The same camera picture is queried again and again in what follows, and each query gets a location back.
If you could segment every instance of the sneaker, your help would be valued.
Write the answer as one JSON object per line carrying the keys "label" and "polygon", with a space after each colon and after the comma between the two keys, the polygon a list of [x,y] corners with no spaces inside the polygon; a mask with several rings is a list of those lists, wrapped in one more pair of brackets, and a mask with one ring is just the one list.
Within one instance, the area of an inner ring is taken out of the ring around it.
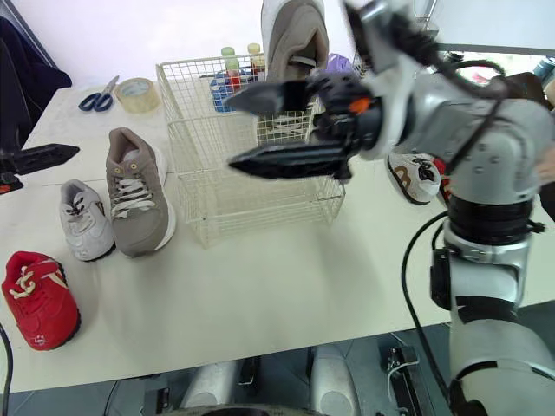
{"label": "sneaker", "polygon": [[440,201],[445,206],[449,206],[449,199],[451,198],[451,179],[445,174],[446,165],[443,160],[438,158],[434,158],[434,165],[441,175]]}
{"label": "sneaker", "polygon": [[[264,0],[261,13],[266,80],[303,80],[314,68],[325,69],[330,43],[322,0]],[[310,127],[309,112],[258,119],[260,146],[303,141]]]}
{"label": "sneaker", "polygon": [[264,0],[261,13],[266,80],[303,80],[326,68],[330,42],[323,0]]}
{"label": "sneaker", "polygon": [[440,190],[440,173],[426,154],[391,153],[386,164],[403,195],[413,204],[429,203]]}
{"label": "sneaker", "polygon": [[63,184],[61,193],[60,219],[74,256],[90,262],[109,254],[115,248],[114,233],[98,193],[77,179]]}
{"label": "sneaker", "polygon": [[128,128],[110,132],[106,160],[115,245],[128,257],[158,250],[175,231],[175,211],[164,194],[167,162],[161,151]]}
{"label": "sneaker", "polygon": [[81,316],[62,266],[40,253],[18,251],[6,264],[3,296],[33,349],[58,348],[79,330]]}

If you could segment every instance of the gray sneaker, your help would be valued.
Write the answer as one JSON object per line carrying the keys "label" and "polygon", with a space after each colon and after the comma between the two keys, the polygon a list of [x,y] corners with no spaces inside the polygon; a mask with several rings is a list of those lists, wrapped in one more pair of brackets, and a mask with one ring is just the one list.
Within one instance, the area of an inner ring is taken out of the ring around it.
{"label": "gray sneaker", "polygon": [[[326,68],[330,43],[323,0],[264,0],[261,28],[266,80],[303,80],[314,68]],[[258,144],[303,141],[310,112],[289,112],[258,119]]]}
{"label": "gray sneaker", "polygon": [[160,249],[175,231],[175,211],[164,195],[167,162],[128,128],[109,137],[106,176],[115,245],[125,256],[141,256]]}

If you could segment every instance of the blue scissors handle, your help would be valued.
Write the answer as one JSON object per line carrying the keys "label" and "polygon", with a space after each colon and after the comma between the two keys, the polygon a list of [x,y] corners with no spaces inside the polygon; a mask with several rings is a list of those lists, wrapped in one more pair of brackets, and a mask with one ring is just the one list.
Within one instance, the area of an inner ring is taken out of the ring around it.
{"label": "blue scissors handle", "polygon": [[82,111],[106,111],[110,107],[112,107],[112,103],[114,102],[114,98],[112,98],[111,94],[101,94],[101,93],[94,93],[87,96],[81,104],[79,104],[79,109]]}
{"label": "blue scissors handle", "polygon": [[114,98],[111,94],[100,94],[100,96],[95,101],[95,111],[106,111],[112,107]]}
{"label": "blue scissors handle", "polygon": [[96,101],[100,98],[101,93],[94,93],[88,95],[81,104],[79,104],[79,109],[82,111],[90,111],[95,107]]}

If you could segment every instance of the red child shoe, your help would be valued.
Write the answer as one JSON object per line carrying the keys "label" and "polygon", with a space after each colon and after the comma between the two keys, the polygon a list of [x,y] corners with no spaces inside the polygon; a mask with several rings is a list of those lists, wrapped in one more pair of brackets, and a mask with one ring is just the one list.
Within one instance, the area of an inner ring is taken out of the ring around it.
{"label": "red child shoe", "polygon": [[48,256],[14,253],[6,264],[2,292],[23,338],[34,349],[60,347],[81,325],[63,268]]}

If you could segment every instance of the table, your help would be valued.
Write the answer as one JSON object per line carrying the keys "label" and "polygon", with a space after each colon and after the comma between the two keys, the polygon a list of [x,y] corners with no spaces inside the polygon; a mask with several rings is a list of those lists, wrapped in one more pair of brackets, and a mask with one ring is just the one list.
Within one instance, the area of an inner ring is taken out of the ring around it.
{"label": "table", "polygon": [[[414,326],[402,298],[402,255],[442,206],[436,200],[409,204],[382,161],[353,160],[355,176],[331,227],[285,226],[205,250],[180,221],[170,243],[151,256],[129,259],[115,251],[95,263],[73,258],[58,218],[59,184],[86,180],[108,204],[104,160],[112,127],[131,127],[168,149],[163,114],[143,120],[117,104],[105,115],[63,119],[87,93],[56,93],[28,144],[52,140],[82,151],[65,166],[22,177],[25,188],[0,199],[0,263],[16,250],[56,258],[82,314],[74,340],[36,352],[0,300],[0,320],[14,348],[12,391],[154,374]],[[177,208],[176,182],[171,173],[166,193]],[[533,219],[548,232],[534,237],[524,304],[555,298],[555,224],[539,204]],[[426,325],[449,319],[428,295],[430,237],[431,231],[415,246],[408,267],[409,291]]]}

